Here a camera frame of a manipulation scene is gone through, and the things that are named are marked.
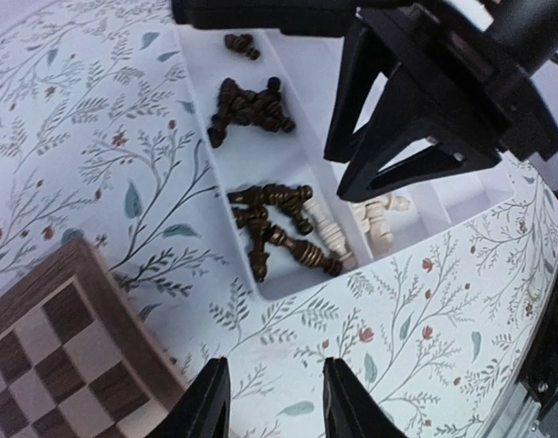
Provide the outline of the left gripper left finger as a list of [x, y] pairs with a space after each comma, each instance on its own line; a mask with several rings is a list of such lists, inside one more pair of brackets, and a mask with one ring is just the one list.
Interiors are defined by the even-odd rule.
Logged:
[[211, 359], [162, 422], [162, 437], [228, 437], [229, 414], [227, 359]]

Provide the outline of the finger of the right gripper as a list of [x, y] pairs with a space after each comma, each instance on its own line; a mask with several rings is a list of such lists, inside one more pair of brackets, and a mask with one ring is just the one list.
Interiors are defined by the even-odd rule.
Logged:
[[414, 183], [495, 167], [492, 134], [460, 103], [438, 102], [404, 68], [388, 79], [337, 195], [361, 202]]
[[363, 20], [352, 23], [342, 48], [342, 61], [332, 120], [324, 148], [330, 162], [349, 162], [357, 150], [354, 133], [363, 105], [379, 74], [395, 68], [392, 52]]

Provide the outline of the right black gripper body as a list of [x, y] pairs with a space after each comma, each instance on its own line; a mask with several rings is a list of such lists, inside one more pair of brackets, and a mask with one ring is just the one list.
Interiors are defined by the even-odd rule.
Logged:
[[470, 110], [498, 153], [550, 159], [558, 152], [558, 125], [532, 75], [558, 50], [558, 1], [501, 1], [489, 10], [485, 29], [443, 1], [362, 15], [395, 57], [387, 81], [404, 68], [438, 102]]

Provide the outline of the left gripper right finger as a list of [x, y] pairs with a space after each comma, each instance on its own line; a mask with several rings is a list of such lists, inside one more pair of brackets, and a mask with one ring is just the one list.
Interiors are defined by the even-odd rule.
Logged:
[[326, 437], [405, 438], [343, 359], [324, 361], [322, 397]]

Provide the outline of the white plastic tray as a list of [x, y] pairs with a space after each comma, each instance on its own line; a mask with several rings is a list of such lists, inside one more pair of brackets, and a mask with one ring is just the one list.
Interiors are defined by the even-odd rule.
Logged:
[[253, 91], [278, 78], [282, 111], [295, 124], [291, 132], [231, 124], [222, 144], [210, 150], [223, 194], [270, 184], [308, 185], [313, 191], [303, 209], [313, 227], [309, 235], [299, 235], [285, 214], [269, 213], [291, 240], [266, 248], [267, 274], [258, 284], [263, 297], [285, 297], [329, 280], [325, 269], [302, 265], [304, 252], [318, 250], [351, 270], [369, 266], [514, 196], [506, 163], [497, 154], [433, 144], [420, 133], [389, 141], [393, 121], [373, 125], [390, 99], [382, 83], [369, 88], [360, 114], [352, 117], [354, 128], [369, 129], [369, 142], [354, 150], [346, 140], [333, 141], [342, 40], [267, 29], [255, 29], [252, 36], [260, 53], [253, 61], [226, 47], [223, 30], [178, 29], [195, 113], [205, 126], [219, 109], [227, 78]]

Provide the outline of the light piece among dark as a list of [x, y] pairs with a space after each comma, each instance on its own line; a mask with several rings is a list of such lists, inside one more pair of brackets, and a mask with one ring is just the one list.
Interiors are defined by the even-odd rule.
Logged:
[[311, 217], [315, 229], [325, 246], [333, 256], [341, 262], [344, 271], [351, 271], [357, 267], [354, 253], [347, 245], [346, 236], [341, 227], [325, 211], [321, 202], [311, 198], [303, 204], [303, 209]]

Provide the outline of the wooden chess board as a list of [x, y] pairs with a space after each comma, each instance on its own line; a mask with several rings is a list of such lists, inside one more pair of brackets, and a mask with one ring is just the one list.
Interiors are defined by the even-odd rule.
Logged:
[[0, 437], [143, 437], [185, 388], [86, 240], [0, 295]]

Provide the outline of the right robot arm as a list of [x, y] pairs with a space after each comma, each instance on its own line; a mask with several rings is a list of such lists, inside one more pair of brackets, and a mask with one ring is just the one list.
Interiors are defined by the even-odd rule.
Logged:
[[558, 126], [532, 75], [558, 50], [558, 1], [487, 1], [476, 27], [446, 1], [381, 1], [345, 35], [324, 157], [359, 203], [413, 183], [544, 160]]

